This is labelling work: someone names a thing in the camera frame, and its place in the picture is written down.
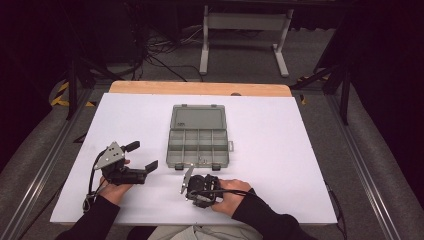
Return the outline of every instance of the person's left hand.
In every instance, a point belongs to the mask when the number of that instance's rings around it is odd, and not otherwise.
[[[125,160],[125,164],[128,163],[130,163],[130,160]],[[121,203],[124,194],[133,186],[133,184],[121,184],[119,186],[110,184],[103,176],[100,178],[100,184],[102,184],[103,188],[99,192],[99,195],[115,205]]]

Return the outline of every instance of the floor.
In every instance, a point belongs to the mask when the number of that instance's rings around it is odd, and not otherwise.
[[[187,81],[292,85],[310,76],[333,34],[332,30],[290,31],[283,56],[290,73],[279,74],[271,45],[275,32],[216,31],[211,34],[209,68],[206,76],[196,70],[200,62],[201,38],[155,55]],[[145,61],[126,80],[182,81],[158,61]],[[126,69],[111,64],[109,70]],[[110,81],[99,79],[91,90],[79,89],[79,100],[94,106],[82,107],[66,121],[68,107],[53,110],[22,143],[0,175],[1,239],[53,239],[70,226],[50,223],[58,189],[69,174],[81,143],[74,140],[89,130],[96,104],[107,92]],[[56,95],[63,80],[53,89]],[[365,112],[354,88],[350,94],[348,121],[338,116],[340,94],[325,96],[322,82],[293,91],[324,179],[336,194],[343,210],[347,239],[411,239],[424,236],[424,212],[406,183],[390,150]],[[335,225],[303,225],[318,239],[343,239]],[[131,228],[114,226],[107,239],[125,239]]]

